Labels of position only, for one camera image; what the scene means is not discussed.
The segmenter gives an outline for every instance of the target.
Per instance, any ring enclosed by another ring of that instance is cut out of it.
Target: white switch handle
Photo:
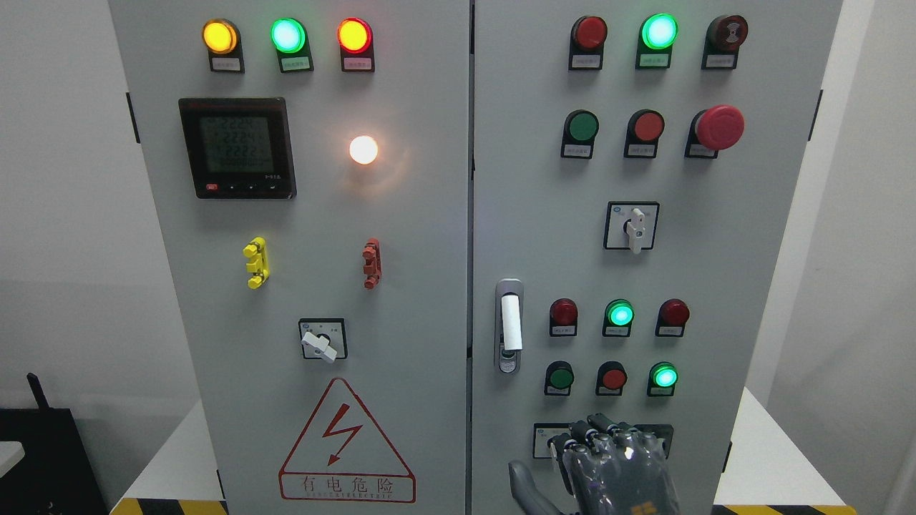
[[[317,356],[328,363],[337,359],[337,351],[331,347],[331,341],[312,333],[302,335],[302,349],[306,356]]]
[[[634,207],[632,218],[627,220],[627,241],[633,254],[642,251],[643,236],[646,235],[646,215],[638,208]]]
[[[521,309],[518,295],[503,295],[503,348],[507,351],[521,350]]]

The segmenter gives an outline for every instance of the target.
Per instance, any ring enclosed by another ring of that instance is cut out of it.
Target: digital power meter
[[[182,98],[178,105],[198,198],[296,196],[286,100]]]

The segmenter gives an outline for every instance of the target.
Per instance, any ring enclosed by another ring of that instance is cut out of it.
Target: white glowing light
[[[378,157],[378,144],[371,136],[358,136],[350,142],[350,157],[361,165],[367,165]]]

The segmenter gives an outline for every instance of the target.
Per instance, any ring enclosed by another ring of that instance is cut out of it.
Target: yellow terminal block
[[[248,279],[248,288],[257,290],[270,278],[270,266],[267,263],[267,241],[261,236],[251,240],[242,254],[248,258],[245,271],[252,274]]]

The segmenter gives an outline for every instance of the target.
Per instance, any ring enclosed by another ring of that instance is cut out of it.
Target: white table
[[[715,504],[845,504],[746,389],[732,443]],[[219,500],[223,494],[215,470],[213,445],[198,402],[124,497]]]
[[[26,457],[26,451],[22,448],[21,443],[0,442],[0,477],[5,476],[24,457]]]

